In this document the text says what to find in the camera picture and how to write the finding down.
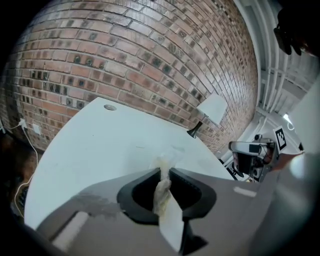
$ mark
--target electrical outlet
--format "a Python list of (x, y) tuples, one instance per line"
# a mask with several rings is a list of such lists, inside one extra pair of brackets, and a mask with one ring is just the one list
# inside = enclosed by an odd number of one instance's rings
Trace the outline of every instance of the electrical outlet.
[(34, 132), (35, 132), (36, 134), (41, 135), (41, 128), (40, 128), (39, 125), (33, 123), (33, 124), (32, 124), (32, 127), (33, 127), (33, 130), (34, 130)]
[(19, 125), (21, 125), (22, 129), (27, 129), (27, 123), (26, 120), (20, 118)]

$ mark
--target white cable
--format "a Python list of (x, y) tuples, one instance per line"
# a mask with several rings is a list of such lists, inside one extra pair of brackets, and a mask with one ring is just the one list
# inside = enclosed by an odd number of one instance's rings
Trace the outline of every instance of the white cable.
[[(35, 152), (35, 155), (36, 155), (36, 166), (38, 166), (38, 163), (39, 163), (39, 161), (38, 161), (38, 152), (36, 151), (36, 149), (34, 148), (34, 146), (31, 144), (31, 141), (30, 141), (30, 139), (28, 138), (28, 136), (27, 136), (27, 134), (26, 134), (26, 132), (25, 132), (25, 129), (22, 128), (22, 130), (23, 130), (24, 135), (26, 136), (28, 142), (30, 143), (31, 147), (33, 148), (33, 150), (34, 150), (34, 152)], [(24, 185), (29, 184), (29, 182), (31, 181), (31, 179), (32, 179), (32, 177), (34, 176), (34, 174), (35, 174), (35, 173), (33, 172), (33, 174), (31, 175), (30, 179), (28, 180), (28, 182), (22, 183), (22, 184), (18, 187), (18, 189), (17, 189), (17, 191), (16, 191), (16, 193), (15, 193), (15, 195), (14, 195), (14, 204), (15, 204), (15, 207), (18, 209), (18, 211), (19, 211), (20, 215), (22, 216), (22, 218), (25, 218), (25, 217), (24, 217), (24, 215), (21, 213), (19, 207), (17, 206), (16, 197), (17, 197), (17, 194), (18, 194), (20, 188), (21, 188), (22, 186), (24, 186)]]
[(12, 128), (6, 128), (6, 129), (8, 129), (8, 130), (12, 130), (12, 129), (14, 129), (14, 128), (17, 128), (18, 126), (20, 126), (20, 124), (18, 124), (17, 126), (15, 126), (15, 127), (12, 127)]
[(288, 126), (289, 131), (292, 131), (292, 130), (294, 130), (294, 129), (295, 129), (295, 127), (293, 127), (292, 129), (290, 129), (290, 128), (289, 128), (289, 122), (287, 123), (287, 125), (286, 125), (286, 126)]

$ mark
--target white table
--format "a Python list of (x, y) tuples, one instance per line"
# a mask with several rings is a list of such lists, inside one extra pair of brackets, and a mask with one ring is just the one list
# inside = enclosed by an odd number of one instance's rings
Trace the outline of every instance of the white table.
[(36, 229), (90, 185), (149, 169), (171, 146), (185, 150), (177, 168), (233, 180), (204, 143), (186, 131), (134, 108), (95, 99), (63, 127), (42, 156), (26, 197), (25, 224)]

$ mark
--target brick wall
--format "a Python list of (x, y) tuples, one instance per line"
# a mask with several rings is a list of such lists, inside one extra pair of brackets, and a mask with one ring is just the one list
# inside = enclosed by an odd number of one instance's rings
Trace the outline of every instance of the brick wall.
[[(96, 97), (192, 128), (216, 153), (255, 111), (253, 45), (232, 0), (52, 1), (28, 25), (1, 77), (5, 127), (25, 118), (45, 150)], [(196, 110), (210, 94), (228, 103), (219, 126)], [(13, 133), (24, 139), (20, 129)]]

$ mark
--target power cord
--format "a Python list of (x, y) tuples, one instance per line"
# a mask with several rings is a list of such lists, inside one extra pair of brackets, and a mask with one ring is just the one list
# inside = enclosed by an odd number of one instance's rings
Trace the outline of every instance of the power cord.
[(8, 129), (8, 130), (12, 130), (12, 129), (14, 129), (14, 128), (17, 128), (17, 127), (19, 127), (21, 124), (19, 123), (17, 126), (15, 126), (15, 127), (12, 127), (12, 128), (6, 128), (6, 129)]
[[(25, 131), (25, 127), (22, 125), (22, 122), (19, 122), (19, 124), (18, 124), (17, 126), (15, 126), (15, 127), (12, 127), (12, 128), (6, 128), (6, 129), (11, 130), (11, 129), (17, 128), (17, 127), (19, 127), (19, 126), (21, 126), (21, 128), (22, 128), (22, 131), (23, 131), (24, 135), (26, 136), (26, 138), (27, 138), (27, 140), (28, 140), (28, 142), (29, 142), (30, 146), (33, 148), (33, 150), (34, 150), (34, 152), (35, 152), (35, 156), (36, 156), (36, 166), (38, 166), (38, 163), (39, 163), (39, 159), (38, 159), (38, 152), (36, 151), (36, 149), (35, 149), (35, 148), (34, 148), (34, 146), (32, 145), (32, 143), (31, 143), (31, 141), (30, 141), (29, 137), (27, 136), (26, 131)], [(26, 183), (22, 183), (22, 184), (18, 187), (18, 189), (16, 190), (16, 193), (15, 193), (15, 195), (14, 195), (14, 204), (15, 204), (15, 207), (16, 207), (16, 208), (17, 208), (17, 210), (19, 211), (19, 213), (20, 213), (20, 215), (22, 216), (22, 218), (25, 218), (25, 217), (24, 217), (24, 215), (22, 214), (22, 212), (20, 211), (20, 209), (19, 209), (19, 207), (18, 207), (18, 205), (17, 205), (16, 198), (17, 198), (17, 195), (18, 195), (18, 193), (19, 193), (20, 188), (21, 188), (22, 186), (24, 186), (24, 185), (29, 184), (29, 183), (30, 183), (30, 181), (31, 181), (31, 179), (33, 178), (34, 174), (35, 174), (35, 173), (33, 172), (33, 174), (31, 175), (31, 177), (29, 178), (28, 182), (26, 182)]]
[(295, 129), (295, 127), (293, 125), (292, 125), (292, 127), (293, 127), (292, 129), (289, 128), (289, 122), (286, 124), (286, 126), (288, 127), (289, 131), (293, 131)]

